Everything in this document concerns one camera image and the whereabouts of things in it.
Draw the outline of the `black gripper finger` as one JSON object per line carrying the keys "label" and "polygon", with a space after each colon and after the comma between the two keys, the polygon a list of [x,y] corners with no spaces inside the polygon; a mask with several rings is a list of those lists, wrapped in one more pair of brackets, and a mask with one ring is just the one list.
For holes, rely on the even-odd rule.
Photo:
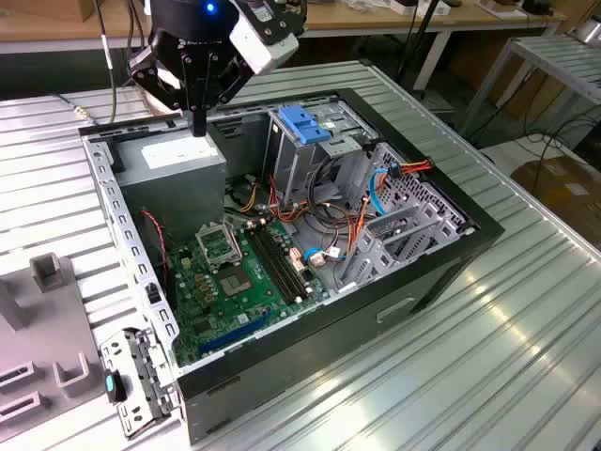
{"label": "black gripper finger", "polygon": [[215,106],[230,102],[251,78],[252,69],[237,52],[210,54],[207,73],[201,85],[198,111],[199,136],[206,135],[208,111]]}
{"label": "black gripper finger", "polygon": [[[177,44],[148,45],[133,54],[128,68],[133,81],[171,110],[180,110],[193,136],[200,135],[200,107],[197,103],[193,73],[185,62],[188,55]],[[165,82],[159,75],[162,64],[178,80],[178,87]]]}

